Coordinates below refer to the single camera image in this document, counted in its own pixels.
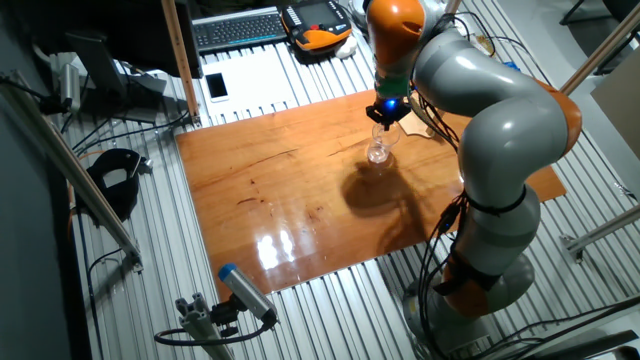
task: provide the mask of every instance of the metal rod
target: metal rod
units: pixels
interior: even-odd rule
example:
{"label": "metal rod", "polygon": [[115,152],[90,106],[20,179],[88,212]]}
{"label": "metal rod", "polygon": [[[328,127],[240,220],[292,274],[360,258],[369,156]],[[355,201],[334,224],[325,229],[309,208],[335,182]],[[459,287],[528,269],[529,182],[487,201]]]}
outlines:
{"label": "metal rod", "polygon": [[[25,83],[18,74],[13,74],[13,77],[17,82]],[[9,104],[13,105],[13,109],[20,119],[29,127],[47,155],[51,157],[58,169],[82,196],[100,225],[109,231],[113,239],[129,256],[131,262],[138,265],[137,269],[141,269],[138,246],[131,240],[122,226],[122,222],[87,171],[80,165],[78,158],[69,149],[58,130],[47,117],[40,113],[33,98],[9,85],[0,85],[0,94]]]}
{"label": "metal rod", "polygon": [[640,22],[640,3],[636,5],[631,13],[618,25],[618,27],[600,44],[596,51],[589,56],[587,61],[571,76],[567,82],[562,85],[560,91],[565,95],[570,95],[583,81],[589,76],[593,70],[600,65],[602,60],[629,34]]}
{"label": "metal rod", "polygon": [[640,205],[636,205],[635,207],[625,211],[580,238],[572,240],[567,246],[567,250],[569,250],[569,253],[576,253],[585,246],[596,242],[597,240],[638,219],[640,219]]}
{"label": "metal rod", "polygon": [[447,6],[444,8],[444,12],[446,14],[455,14],[458,12],[458,7],[461,2],[462,0],[449,0],[449,2],[447,2]]}
{"label": "metal rod", "polygon": [[178,63],[178,72],[180,73],[184,93],[187,97],[189,115],[191,115],[192,121],[200,122],[200,110],[198,108],[198,101],[196,100],[196,93],[193,89],[189,60],[182,40],[182,30],[180,30],[180,20],[178,19],[175,0],[162,0],[162,9],[165,20],[167,21],[169,35],[171,36],[173,53]]}

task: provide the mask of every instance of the glass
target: glass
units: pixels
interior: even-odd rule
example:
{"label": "glass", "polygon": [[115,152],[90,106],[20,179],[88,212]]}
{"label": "glass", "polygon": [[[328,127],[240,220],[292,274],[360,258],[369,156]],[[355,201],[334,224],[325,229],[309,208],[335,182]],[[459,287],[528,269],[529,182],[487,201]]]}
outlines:
{"label": "glass", "polygon": [[391,148],[400,140],[399,125],[393,123],[389,126],[389,131],[384,130],[384,126],[376,124],[373,126],[371,135],[373,141],[367,148],[367,158],[369,161],[380,164],[387,161],[389,154],[391,154]]}

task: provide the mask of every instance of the gray robot arm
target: gray robot arm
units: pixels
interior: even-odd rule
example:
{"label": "gray robot arm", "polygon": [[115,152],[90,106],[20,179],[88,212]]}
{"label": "gray robot arm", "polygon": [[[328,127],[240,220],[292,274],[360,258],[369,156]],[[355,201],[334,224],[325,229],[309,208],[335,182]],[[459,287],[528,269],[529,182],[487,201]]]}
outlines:
{"label": "gray robot arm", "polygon": [[[428,300],[432,328],[500,310],[531,285],[533,268],[522,252],[535,237],[540,205],[525,181],[569,151],[581,129],[571,100],[475,49],[438,9],[433,0],[372,0],[367,9],[380,115],[370,117],[393,119],[387,102],[399,103],[398,79],[409,73],[429,103],[472,118],[458,147],[470,206],[441,280],[449,286]],[[414,333],[427,326],[405,315]]]}

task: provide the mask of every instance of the desk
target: desk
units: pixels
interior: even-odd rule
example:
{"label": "desk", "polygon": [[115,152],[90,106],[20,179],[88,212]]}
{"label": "desk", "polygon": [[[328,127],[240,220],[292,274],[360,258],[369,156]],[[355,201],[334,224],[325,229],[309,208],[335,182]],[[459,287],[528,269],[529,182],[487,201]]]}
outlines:
{"label": "desk", "polygon": [[[391,166],[370,166],[364,108],[374,98],[366,91],[177,137],[214,274],[235,262],[268,293],[427,240],[462,189],[456,154],[403,134]],[[469,119],[445,121],[461,134]],[[550,168],[528,182],[541,201],[565,194]]]}

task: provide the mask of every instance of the smartphone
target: smartphone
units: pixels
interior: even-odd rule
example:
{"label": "smartphone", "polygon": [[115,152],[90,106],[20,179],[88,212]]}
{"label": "smartphone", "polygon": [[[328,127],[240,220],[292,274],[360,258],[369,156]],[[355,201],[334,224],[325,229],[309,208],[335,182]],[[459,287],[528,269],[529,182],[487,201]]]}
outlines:
{"label": "smartphone", "polygon": [[209,86],[209,94],[211,102],[221,102],[229,99],[227,87],[224,84],[222,73],[207,75],[207,85]]}

